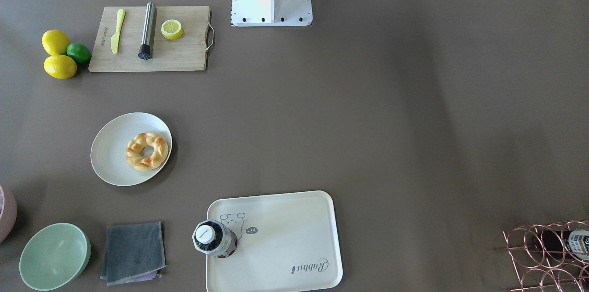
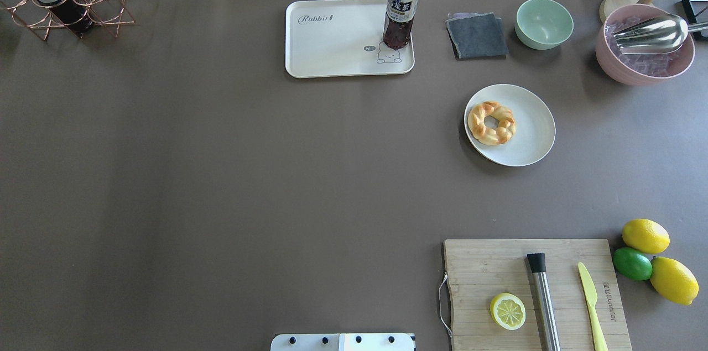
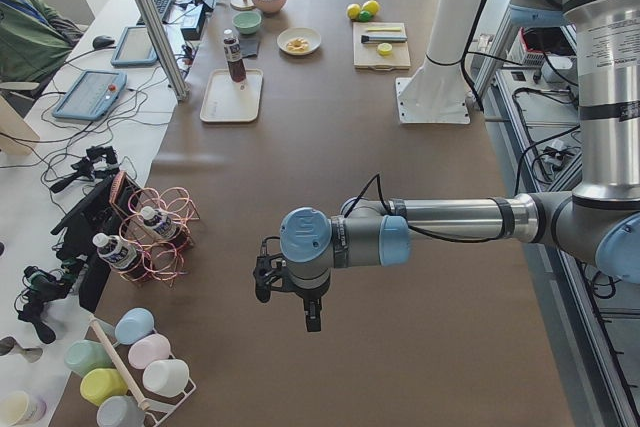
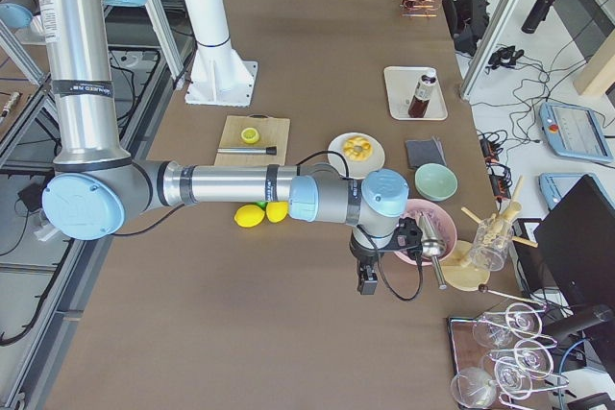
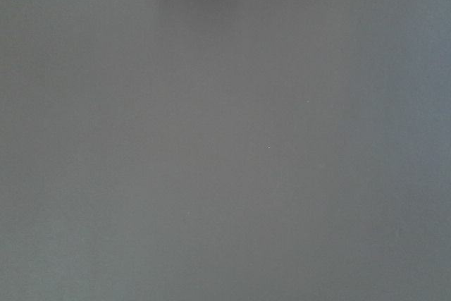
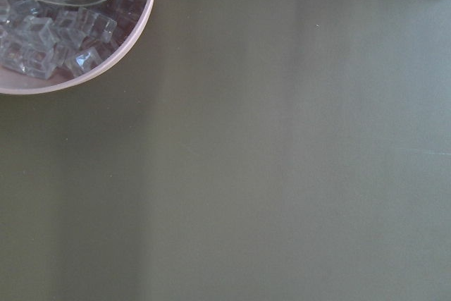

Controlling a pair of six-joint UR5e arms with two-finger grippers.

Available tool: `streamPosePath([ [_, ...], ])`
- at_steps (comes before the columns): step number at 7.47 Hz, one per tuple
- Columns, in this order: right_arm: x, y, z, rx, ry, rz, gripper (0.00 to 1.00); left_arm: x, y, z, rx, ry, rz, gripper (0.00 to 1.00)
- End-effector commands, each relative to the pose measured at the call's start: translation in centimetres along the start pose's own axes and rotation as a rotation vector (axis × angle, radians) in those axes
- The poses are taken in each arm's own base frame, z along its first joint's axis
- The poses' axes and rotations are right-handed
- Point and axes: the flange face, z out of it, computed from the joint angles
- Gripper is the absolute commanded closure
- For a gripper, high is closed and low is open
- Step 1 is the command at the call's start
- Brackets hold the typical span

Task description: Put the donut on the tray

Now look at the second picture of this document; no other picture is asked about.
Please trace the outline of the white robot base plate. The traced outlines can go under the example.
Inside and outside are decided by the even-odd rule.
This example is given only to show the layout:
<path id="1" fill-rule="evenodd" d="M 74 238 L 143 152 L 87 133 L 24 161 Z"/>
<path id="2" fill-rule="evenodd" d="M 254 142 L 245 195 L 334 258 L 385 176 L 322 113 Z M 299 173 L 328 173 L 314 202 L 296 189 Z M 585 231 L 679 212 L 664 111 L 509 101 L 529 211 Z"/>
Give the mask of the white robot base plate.
<path id="1" fill-rule="evenodd" d="M 310 333 L 280 334 L 270 350 L 416 350 L 415 335 L 409 333 Z"/>

